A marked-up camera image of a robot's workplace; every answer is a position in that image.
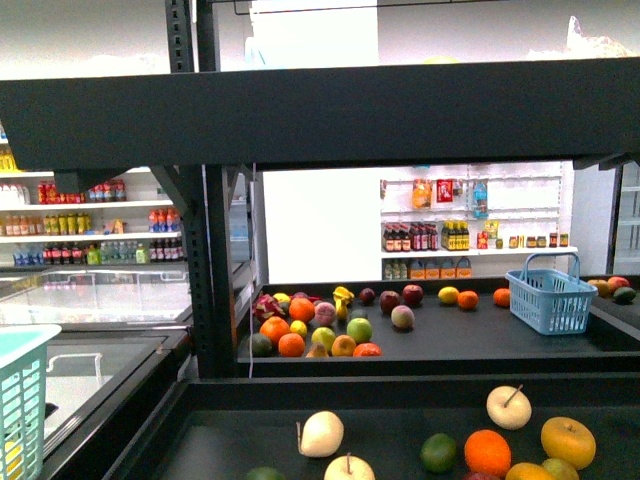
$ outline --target red apple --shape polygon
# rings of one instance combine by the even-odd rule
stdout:
[[[391,315],[391,311],[400,305],[400,295],[392,290],[385,290],[380,294],[380,308],[385,315]]]
[[[424,291],[420,285],[407,285],[402,289],[402,298],[405,305],[417,307],[424,298]]]
[[[364,305],[371,305],[376,299],[376,292],[370,288],[364,288],[358,295],[358,298]]]

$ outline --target teal plastic basket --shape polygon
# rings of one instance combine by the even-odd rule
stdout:
[[[36,479],[42,470],[47,342],[60,330],[0,328],[0,480]]]
[[[569,274],[557,270],[530,270],[536,257],[570,255]],[[584,333],[591,301],[598,291],[580,280],[580,259],[575,253],[534,253],[523,270],[506,275],[511,290],[511,313],[542,335]]]

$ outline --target yellow apple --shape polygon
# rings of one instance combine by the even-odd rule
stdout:
[[[487,397],[487,413],[499,427],[517,430],[531,418],[531,403],[520,388],[497,387]]]
[[[505,480],[556,480],[540,465],[535,463],[516,463],[509,471]]]
[[[553,417],[540,432],[542,448],[551,458],[561,458],[576,470],[588,467],[596,455],[596,439],[582,423],[568,417]]]
[[[351,454],[336,458],[324,472],[324,480],[375,480],[371,466]]]

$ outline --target bottle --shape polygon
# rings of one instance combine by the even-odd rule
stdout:
[[[158,261],[158,252],[157,249],[158,248],[158,243],[156,240],[154,240],[153,242],[151,242],[151,246],[149,247],[149,261],[151,263],[157,263]]]
[[[142,243],[136,249],[136,263],[149,263],[149,252]]]
[[[164,241],[163,249],[164,249],[164,261],[170,262],[171,261],[171,241],[170,240]]]
[[[155,210],[149,211],[149,232],[158,232],[158,213]]]
[[[156,260],[164,262],[164,240],[158,240],[156,243]]]

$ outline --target glass refrigerator door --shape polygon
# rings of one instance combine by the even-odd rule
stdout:
[[[613,274],[636,275],[640,268],[640,166],[627,163],[619,176]]]

